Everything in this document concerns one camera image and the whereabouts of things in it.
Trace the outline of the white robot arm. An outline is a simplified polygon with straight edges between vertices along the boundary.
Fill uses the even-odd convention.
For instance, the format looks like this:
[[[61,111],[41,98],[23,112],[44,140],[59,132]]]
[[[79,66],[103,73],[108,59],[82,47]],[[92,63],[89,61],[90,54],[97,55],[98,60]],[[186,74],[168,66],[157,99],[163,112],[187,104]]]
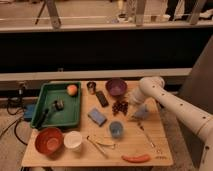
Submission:
[[[130,91],[133,104],[140,104],[152,97],[190,129],[205,145],[199,171],[213,171],[213,115],[164,89],[162,77],[143,77]]]

